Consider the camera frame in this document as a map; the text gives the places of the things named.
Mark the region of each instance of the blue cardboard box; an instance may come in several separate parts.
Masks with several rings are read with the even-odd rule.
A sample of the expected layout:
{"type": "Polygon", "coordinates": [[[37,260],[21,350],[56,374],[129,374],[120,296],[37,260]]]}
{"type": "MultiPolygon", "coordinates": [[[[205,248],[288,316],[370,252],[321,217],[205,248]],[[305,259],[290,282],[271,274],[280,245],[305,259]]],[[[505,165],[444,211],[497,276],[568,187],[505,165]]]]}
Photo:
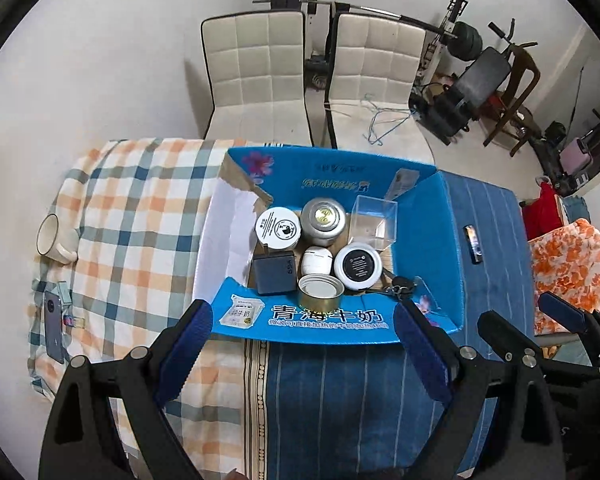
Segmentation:
{"type": "Polygon", "coordinates": [[[222,163],[194,275],[194,298],[212,304],[213,332],[311,344],[398,342],[391,297],[344,296],[341,309],[325,317],[304,311],[296,294],[260,298],[246,286],[256,246],[253,226],[267,206],[300,211],[309,200],[327,196],[350,212],[359,194],[398,203],[397,237],[387,249],[392,252],[394,273],[419,276],[426,284],[437,305],[426,314],[432,324],[447,333],[462,328],[458,230],[443,175],[434,166],[387,156],[282,146],[231,148],[222,163]],[[411,181],[400,187],[397,180],[405,174],[411,181]],[[232,306],[232,296],[264,302],[257,320],[247,329],[219,323],[232,306]]]}

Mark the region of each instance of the barbell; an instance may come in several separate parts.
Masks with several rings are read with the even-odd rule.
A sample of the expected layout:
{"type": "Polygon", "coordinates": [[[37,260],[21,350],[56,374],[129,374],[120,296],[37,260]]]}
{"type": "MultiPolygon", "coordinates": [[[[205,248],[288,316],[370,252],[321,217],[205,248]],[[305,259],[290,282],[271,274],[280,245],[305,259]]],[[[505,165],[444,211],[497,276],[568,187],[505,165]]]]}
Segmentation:
{"type": "MultiPolygon", "coordinates": [[[[270,4],[271,9],[300,10],[302,4],[308,4],[309,6],[330,6],[335,2],[329,0],[253,0],[252,3],[270,4]]],[[[403,14],[395,14],[388,10],[341,3],[338,3],[338,7],[345,11],[355,9],[371,12],[373,14],[380,14],[381,16],[397,20],[398,22],[407,23],[422,28],[423,30],[433,32],[434,34],[438,34],[440,35],[442,43],[446,45],[449,54],[463,61],[472,61],[480,56],[480,53],[482,52],[482,37],[480,36],[480,33],[475,27],[472,27],[465,22],[455,22],[452,30],[445,30],[442,27],[437,27],[403,14]]]]}

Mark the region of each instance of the metal screw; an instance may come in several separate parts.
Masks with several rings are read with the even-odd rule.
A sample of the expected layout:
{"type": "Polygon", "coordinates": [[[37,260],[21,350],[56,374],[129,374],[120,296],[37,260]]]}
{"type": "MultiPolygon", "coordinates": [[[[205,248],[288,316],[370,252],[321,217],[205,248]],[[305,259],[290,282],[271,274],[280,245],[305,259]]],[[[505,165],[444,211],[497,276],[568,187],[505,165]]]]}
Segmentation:
{"type": "Polygon", "coordinates": [[[149,353],[149,349],[146,346],[136,346],[129,352],[132,359],[144,359],[149,353]]]}
{"type": "Polygon", "coordinates": [[[87,358],[84,355],[77,355],[71,359],[71,361],[69,361],[69,364],[72,366],[72,368],[80,368],[86,361],[87,358]]]}
{"type": "Polygon", "coordinates": [[[522,356],[522,364],[528,366],[529,368],[533,368],[536,366],[536,358],[531,355],[522,356]]]}
{"type": "Polygon", "coordinates": [[[476,352],[471,346],[461,346],[460,355],[465,359],[469,359],[470,361],[471,359],[475,359],[477,357],[478,352],[476,352]]]}

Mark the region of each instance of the white chair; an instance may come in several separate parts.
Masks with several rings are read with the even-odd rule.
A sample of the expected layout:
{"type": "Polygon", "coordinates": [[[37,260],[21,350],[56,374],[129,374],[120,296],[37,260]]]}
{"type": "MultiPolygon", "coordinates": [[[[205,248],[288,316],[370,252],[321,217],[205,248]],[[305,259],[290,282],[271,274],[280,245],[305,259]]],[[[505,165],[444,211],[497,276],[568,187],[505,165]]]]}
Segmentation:
{"type": "Polygon", "coordinates": [[[311,146],[304,106],[304,14],[242,12],[202,23],[214,111],[205,139],[311,146]]]}
{"type": "MultiPolygon", "coordinates": [[[[366,139],[376,113],[374,105],[408,110],[425,31],[395,20],[343,12],[336,15],[331,35],[324,95],[331,147],[433,164],[421,126],[412,117],[381,142],[371,144],[366,139]]],[[[382,135],[406,116],[406,112],[382,112],[374,131],[382,135]]]]}

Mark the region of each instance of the white round container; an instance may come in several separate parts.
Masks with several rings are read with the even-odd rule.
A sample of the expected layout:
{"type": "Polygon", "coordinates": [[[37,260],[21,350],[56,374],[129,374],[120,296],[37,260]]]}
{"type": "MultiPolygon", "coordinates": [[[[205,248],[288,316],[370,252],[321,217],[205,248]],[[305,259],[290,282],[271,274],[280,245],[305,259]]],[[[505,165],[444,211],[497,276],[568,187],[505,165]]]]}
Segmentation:
{"type": "Polygon", "coordinates": [[[325,247],[309,247],[302,255],[300,270],[302,275],[330,274],[333,255],[325,247]]]}
{"type": "Polygon", "coordinates": [[[380,254],[368,244],[350,243],[338,252],[333,272],[349,290],[369,288],[382,274],[380,254]]]}
{"type": "Polygon", "coordinates": [[[300,219],[286,207],[271,207],[256,220],[256,236],[271,251],[293,249],[300,239],[300,219]]]}

